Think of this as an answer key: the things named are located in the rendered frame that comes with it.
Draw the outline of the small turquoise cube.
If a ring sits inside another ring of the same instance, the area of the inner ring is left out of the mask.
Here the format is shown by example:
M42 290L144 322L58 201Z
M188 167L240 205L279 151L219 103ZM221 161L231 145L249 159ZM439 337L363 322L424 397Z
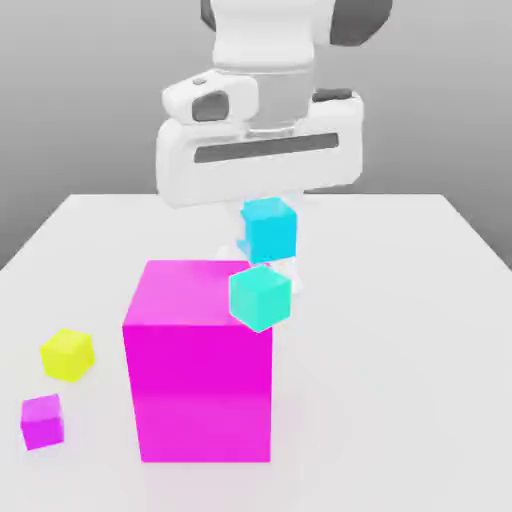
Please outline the small turquoise cube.
M266 265L229 278L230 314L257 333L290 316L291 297L291 280Z

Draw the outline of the small yellow cube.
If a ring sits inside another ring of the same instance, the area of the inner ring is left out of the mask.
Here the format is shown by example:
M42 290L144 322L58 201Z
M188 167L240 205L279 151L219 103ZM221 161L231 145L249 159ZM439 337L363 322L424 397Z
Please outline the small yellow cube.
M77 382L94 364L92 337L60 329L40 347L43 369L48 377Z

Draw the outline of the large magenta box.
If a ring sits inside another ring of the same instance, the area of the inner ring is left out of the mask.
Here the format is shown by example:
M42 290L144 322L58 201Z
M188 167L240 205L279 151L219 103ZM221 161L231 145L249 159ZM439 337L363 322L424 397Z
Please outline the large magenta box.
M272 332L229 312L244 261L151 260L122 331L145 463L265 463Z

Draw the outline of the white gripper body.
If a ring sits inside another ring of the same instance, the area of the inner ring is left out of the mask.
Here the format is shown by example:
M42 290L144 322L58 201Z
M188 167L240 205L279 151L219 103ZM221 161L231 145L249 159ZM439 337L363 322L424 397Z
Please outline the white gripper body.
M184 207L352 184L363 167L362 132L363 101L348 92L314 99L307 117L278 135L169 119L157 137L157 190Z

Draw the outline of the small blue cube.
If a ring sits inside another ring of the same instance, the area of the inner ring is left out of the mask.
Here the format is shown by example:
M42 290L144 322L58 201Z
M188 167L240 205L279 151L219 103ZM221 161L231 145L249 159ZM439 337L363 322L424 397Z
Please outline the small blue cube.
M237 241L251 264L296 256L296 211L279 197L245 201L240 210L244 238Z

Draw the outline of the small purple cube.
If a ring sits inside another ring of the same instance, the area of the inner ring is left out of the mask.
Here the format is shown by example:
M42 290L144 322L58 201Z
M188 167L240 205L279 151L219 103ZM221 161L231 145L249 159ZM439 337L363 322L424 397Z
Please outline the small purple cube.
M24 400L20 427L27 450L62 443L64 423L59 395L51 394Z

